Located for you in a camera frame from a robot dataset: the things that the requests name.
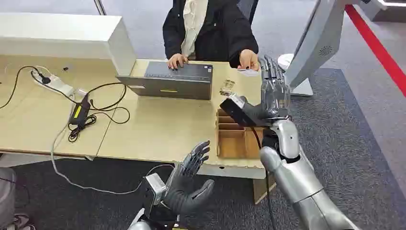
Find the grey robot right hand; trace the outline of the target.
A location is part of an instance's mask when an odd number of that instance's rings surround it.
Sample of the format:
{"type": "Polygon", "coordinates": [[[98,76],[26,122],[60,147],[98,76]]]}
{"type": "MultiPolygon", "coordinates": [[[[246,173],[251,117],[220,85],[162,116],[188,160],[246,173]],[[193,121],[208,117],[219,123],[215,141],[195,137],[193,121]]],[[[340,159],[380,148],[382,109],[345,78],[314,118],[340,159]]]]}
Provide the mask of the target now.
{"type": "Polygon", "coordinates": [[[288,119],[291,90],[285,84],[284,70],[269,55],[260,58],[259,63],[262,77],[260,103],[251,105],[245,101],[243,111],[257,124],[288,119]]]}

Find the person's left hand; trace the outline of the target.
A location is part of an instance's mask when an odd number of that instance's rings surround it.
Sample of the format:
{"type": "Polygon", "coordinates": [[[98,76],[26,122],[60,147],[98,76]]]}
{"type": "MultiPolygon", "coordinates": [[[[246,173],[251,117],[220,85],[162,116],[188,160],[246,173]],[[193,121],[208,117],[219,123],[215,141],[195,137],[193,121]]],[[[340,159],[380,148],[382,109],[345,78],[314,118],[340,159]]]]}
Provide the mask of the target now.
{"type": "Polygon", "coordinates": [[[254,71],[258,71],[260,69],[258,55],[252,50],[242,50],[239,55],[239,62],[240,64],[237,67],[238,69],[251,69],[254,71]]]}

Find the person's right hand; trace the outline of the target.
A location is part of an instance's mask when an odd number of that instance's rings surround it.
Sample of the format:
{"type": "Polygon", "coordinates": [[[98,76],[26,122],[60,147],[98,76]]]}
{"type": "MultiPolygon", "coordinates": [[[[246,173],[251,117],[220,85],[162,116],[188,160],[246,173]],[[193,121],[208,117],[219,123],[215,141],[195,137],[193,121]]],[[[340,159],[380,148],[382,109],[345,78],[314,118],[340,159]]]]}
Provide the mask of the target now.
{"type": "Polygon", "coordinates": [[[186,56],[180,53],[176,53],[168,59],[167,64],[169,69],[176,70],[178,68],[183,68],[184,64],[187,64],[188,61],[189,60],[187,59],[186,56]]]}

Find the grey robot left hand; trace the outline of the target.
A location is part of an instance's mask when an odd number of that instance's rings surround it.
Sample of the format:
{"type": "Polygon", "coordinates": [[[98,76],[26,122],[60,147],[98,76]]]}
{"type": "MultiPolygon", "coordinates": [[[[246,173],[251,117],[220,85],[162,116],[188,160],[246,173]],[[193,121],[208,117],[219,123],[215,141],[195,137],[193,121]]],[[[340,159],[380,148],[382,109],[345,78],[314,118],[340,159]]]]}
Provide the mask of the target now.
{"type": "Polygon", "coordinates": [[[209,159],[210,141],[198,143],[186,155],[184,160],[175,166],[168,181],[168,190],[163,198],[164,205],[176,214],[187,214],[204,206],[213,193],[214,180],[208,179],[196,190],[193,190],[193,178],[209,159]]]}

